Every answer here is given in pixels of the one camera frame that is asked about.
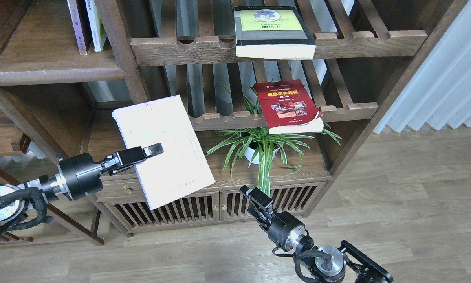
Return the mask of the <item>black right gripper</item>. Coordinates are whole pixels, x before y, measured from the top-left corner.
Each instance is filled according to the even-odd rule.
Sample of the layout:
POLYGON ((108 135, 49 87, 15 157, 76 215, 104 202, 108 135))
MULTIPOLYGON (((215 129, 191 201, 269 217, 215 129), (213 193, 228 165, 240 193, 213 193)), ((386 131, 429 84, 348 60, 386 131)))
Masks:
POLYGON ((276 212, 273 209, 273 199, 259 188, 249 188, 243 185, 240 192, 247 197, 252 207, 249 213, 255 217, 260 227, 267 233, 268 238, 275 244, 273 252, 282 249, 288 252, 307 250, 307 235, 305 225, 289 212, 276 212))

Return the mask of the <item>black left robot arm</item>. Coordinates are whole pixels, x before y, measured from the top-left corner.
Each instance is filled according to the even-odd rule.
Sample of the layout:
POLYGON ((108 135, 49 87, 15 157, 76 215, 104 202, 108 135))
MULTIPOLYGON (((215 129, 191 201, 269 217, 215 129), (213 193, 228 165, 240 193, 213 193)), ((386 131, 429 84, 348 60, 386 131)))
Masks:
POLYGON ((53 218, 47 215, 47 204, 64 195, 69 201, 79 200, 102 190, 101 175, 115 175, 133 165, 163 153, 160 143, 149 147, 132 147, 95 162, 88 153, 65 159, 60 154, 58 173, 42 175, 19 185, 0 184, 0 236, 7 231, 29 229, 53 218))

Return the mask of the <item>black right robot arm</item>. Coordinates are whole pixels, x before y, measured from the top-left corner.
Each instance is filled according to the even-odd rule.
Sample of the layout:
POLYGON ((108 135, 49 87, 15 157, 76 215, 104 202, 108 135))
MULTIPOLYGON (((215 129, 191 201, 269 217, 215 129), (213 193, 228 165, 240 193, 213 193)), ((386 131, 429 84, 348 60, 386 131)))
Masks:
POLYGON ((366 254, 343 240, 340 247, 326 245, 317 247, 305 225, 289 212, 273 209, 273 200, 259 188, 246 185, 240 192, 252 206, 248 211, 275 249, 282 249, 283 257, 293 258, 297 276, 306 283, 341 283, 347 267, 356 273, 357 283, 391 283, 393 276, 366 254))

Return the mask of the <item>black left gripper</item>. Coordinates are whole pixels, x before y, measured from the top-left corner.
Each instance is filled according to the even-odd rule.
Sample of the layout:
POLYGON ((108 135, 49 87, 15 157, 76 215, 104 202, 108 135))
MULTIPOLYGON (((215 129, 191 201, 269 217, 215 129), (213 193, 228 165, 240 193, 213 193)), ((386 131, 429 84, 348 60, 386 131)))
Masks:
POLYGON ((57 154, 59 173, 64 179, 63 193, 69 200, 79 200, 103 188, 101 175, 104 172, 120 173, 133 165, 164 152, 161 143, 148 147, 133 147, 94 162, 88 153, 65 159, 57 154))

